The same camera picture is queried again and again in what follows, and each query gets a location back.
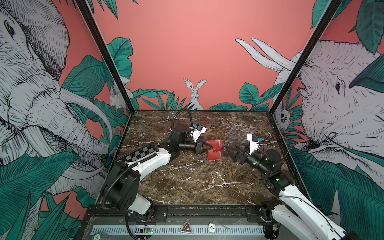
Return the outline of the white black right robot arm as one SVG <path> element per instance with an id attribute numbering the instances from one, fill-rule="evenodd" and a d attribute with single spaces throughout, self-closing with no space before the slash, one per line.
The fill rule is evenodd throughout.
<path id="1" fill-rule="evenodd" d="M 311 203 L 281 171 L 283 158 L 275 150 L 260 155 L 247 148 L 225 149 L 236 163 L 248 164 L 261 173 L 261 179 L 273 197 L 262 202 L 260 217 L 264 222 L 285 226 L 300 240 L 358 240 L 355 232 L 347 232 Z"/>

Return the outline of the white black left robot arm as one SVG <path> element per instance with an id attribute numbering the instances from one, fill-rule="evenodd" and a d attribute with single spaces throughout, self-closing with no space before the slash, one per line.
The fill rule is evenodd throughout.
<path id="1" fill-rule="evenodd" d="M 115 161 L 101 189 L 101 207 L 120 212 L 135 212 L 145 216 L 152 202 L 138 194 L 140 181 L 158 168 L 167 165 L 180 155 L 191 150 L 196 155 L 206 153 L 214 147 L 205 141 L 190 140 L 177 135 L 163 143 L 138 149 Z"/>

